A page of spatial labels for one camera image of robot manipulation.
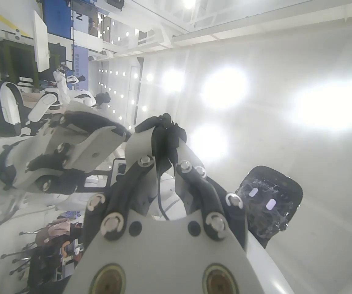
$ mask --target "screw head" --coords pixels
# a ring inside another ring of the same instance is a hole
[[[105,196],[101,193],[97,193],[93,196],[90,197],[89,201],[87,202],[86,208],[90,211],[93,212],[96,207],[99,207],[100,203],[104,204],[105,203]]]
[[[50,189],[51,186],[51,180],[49,179],[43,184],[43,192],[47,192]]]
[[[235,206],[239,207],[240,209],[242,209],[244,206],[243,200],[241,200],[240,196],[235,193],[227,194],[225,200],[228,206]]]

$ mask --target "metal bolt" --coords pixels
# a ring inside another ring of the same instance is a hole
[[[182,160],[180,163],[181,172],[188,173],[192,170],[192,165],[187,160]]]
[[[101,223],[100,232],[104,236],[108,232],[120,232],[124,225],[124,218],[118,212],[108,214]]]
[[[64,148],[66,147],[66,144],[63,142],[57,147],[57,152],[61,153]]]
[[[99,206],[99,204],[104,204],[105,203],[105,196],[101,193],[93,195],[89,201],[87,202],[86,208],[90,211],[93,212],[96,207]]]
[[[197,172],[199,173],[200,176],[202,176],[202,178],[206,178],[207,173],[206,170],[201,167],[201,166],[196,166],[195,169],[197,170]]]
[[[222,218],[217,216],[213,217],[213,219],[211,220],[211,227],[217,232],[225,231],[224,221],[222,220]]]
[[[51,180],[49,179],[43,184],[43,192],[47,192],[50,189],[51,186]]]
[[[235,206],[239,207],[240,209],[242,209],[244,206],[243,200],[241,200],[240,196],[235,193],[227,194],[225,200],[228,206]]]

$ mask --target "bright light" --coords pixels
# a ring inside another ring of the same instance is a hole
[[[186,9],[191,9],[195,6],[196,0],[183,0],[184,6]]]
[[[184,86],[184,74],[177,70],[167,71],[162,78],[162,86],[168,92],[180,92]]]
[[[225,68],[212,74],[205,82],[202,99],[212,109],[227,109],[235,106],[246,95],[245,74],[236,68]]]
[[[295,102],[295,118],[307,126],[331,130],[352,127],[352,80],[311,87]]]
[[[217,161],[228,153],[226,132],[219,125],[207,124],[196,129],[188,143],[203,163]]]

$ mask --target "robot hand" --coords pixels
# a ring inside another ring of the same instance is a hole
[[[207,177],[169,115],[135,130],[126,174],[87,203],[85,253],[64,293],[264,293],[243,250],[241,199]],[[170,163],[187,216],[155,221],[147,210]]]

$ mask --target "circular connector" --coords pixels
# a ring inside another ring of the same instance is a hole
[[[235,193],[228,193],[225,197],[226,204],[228,206],[235,206],[242,209],[244,207],[243,200],[241,200],[240,196]]]
[[[87,202],[86,208],[90,212],[93,212],[96,209],[96,207],[100,206],[100,204],[104,204],[105,200],[106,198],[103,194],[97,193],[90,197],[89,201]]]
[[[112,231],[120,232],[123,229],[123,225],[123,216],[119,212],[112,212],[102,221],[100,232],[103,236]]]

